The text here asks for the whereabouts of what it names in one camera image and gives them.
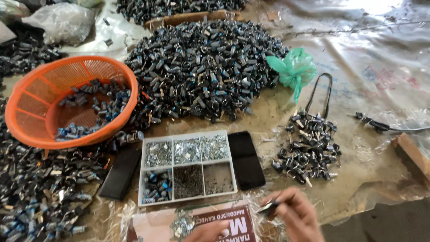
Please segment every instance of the black cable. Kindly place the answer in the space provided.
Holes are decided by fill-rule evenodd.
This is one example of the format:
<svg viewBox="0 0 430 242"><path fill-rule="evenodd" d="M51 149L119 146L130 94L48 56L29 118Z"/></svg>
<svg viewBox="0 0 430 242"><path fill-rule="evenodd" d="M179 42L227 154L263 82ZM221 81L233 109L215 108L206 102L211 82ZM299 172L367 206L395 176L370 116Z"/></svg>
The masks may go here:
<svg viewBox="0 0 430 242"><path fill-rule="evenodd" d="M398 132L415 132L415 131L421 131L421 130L427 130L430 129L430 126L427 127L421 127L421 128L416 128L416 129L396 129L396 128L392 128L387 124L384 124L382 122L378 122L375 121L373 118L369 118L367 117L365 114L361 113L361 112L356 112L355 113L355 118L360 119L361 122L367 124L369 123L371 126L375 127L375 129L377 131L398 131Z"/></svg>
<svg viewBox="0 0 430 242"><path fill-rule="evenodd" d="M312 104L312 101L313 101L313 95L315 94L315 89L316 89L316 86L318 85L318 81L319 81L319 78L321 76L327 76L329 78L329 81L330 81L329 98L327 99L326 111L324 112L324 115L322 116L324 119L327 119L327 116L329 115L329 102L330 102L330 96L332 94L332 85L333 85L333 77L329 73L322 73L321 75L319 75L318 79L315 82L315 86L313 87L312 95L310 96L309 102L306 105L305 111L307 113L309 113L309 108L310 108L310 105Z"/></svg>

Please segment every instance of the blue part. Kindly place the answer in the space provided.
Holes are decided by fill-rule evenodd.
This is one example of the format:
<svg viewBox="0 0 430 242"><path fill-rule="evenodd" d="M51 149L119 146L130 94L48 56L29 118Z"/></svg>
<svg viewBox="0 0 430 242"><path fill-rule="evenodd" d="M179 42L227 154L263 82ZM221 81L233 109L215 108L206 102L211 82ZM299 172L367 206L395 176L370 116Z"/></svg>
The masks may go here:
<svg viewBox="0 0 430 242"><path fill-rule="evenodd" d="M154 174L151 174L151 177L149 178L151 181L156 181L157 177Z"/></svg>
<svg viewBox="0 0 430 242"><path fill-rule="evenodd" d="M20 224L16 227L16 231L24 231L25 230L25 226Z"/></svg>

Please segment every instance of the black smartphone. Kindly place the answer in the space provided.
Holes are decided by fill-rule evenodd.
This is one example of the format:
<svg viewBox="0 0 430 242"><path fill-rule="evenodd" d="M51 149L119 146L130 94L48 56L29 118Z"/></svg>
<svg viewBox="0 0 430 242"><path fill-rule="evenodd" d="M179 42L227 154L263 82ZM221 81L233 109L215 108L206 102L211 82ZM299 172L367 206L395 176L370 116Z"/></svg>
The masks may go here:
<svg viewBox="0 0 430 242"><path fill-rule="evenodd" d="M257 151L248 131L228 135L234 174L242 191L266 184Z"/></svg>

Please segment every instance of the mesh basket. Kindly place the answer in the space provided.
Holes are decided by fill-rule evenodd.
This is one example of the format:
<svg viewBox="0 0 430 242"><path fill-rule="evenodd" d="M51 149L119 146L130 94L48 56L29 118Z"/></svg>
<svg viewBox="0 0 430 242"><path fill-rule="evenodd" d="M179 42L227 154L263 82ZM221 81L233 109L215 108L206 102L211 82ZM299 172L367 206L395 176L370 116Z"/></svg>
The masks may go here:
<svg viewBox="0 0 430 242"><path fill-rule="evenodd" d="M80 88L98 78L103 84L115 80L132 93L124 110L108 125L79 139L56 142L59 127L95 125L92 99L83 107L59 107L71 87ZM6 106L6 125L10 133L29 146L43 149L65 149L101 142L119 131L128 121L137 103L138 83L133 72L123 63L104 56L78 56L42 65L23 77L13 88ZM101 93L100 102L109 102Z"/></svg>

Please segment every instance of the silver metal scrap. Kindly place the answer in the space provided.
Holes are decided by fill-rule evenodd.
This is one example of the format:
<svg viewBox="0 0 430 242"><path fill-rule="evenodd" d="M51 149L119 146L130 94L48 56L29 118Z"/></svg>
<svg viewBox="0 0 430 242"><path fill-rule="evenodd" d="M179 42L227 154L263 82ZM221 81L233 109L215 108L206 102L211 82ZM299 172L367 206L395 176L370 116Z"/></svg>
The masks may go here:
<svg viewBox="0 0 430 242"><path fill-rule="evenodd" d="M171 240L182 242L193 231L196 222L191 216L191 212L181 210L176 214L175 220L170 224L170 228L173 230Z"/></svg>
<svg viewBox="0 0 430 242"><path fill-rule="evenodd" d="M201 160L199 138L175 140L173 159L175 164L199 162Z"/></svg>
<svg viewBox="0 0 430 242"><path fill-rule="evenodd" d="M209 137L201 137L201 150L203 161L219 160L228 158L226 137L223 134Z"/></svg>
<svg viewBox="0 0 430 242"><path fill-rule="evenodd" d="M151 142L146 145L146 165L148 167L172 164L172 142Z"/></svg>

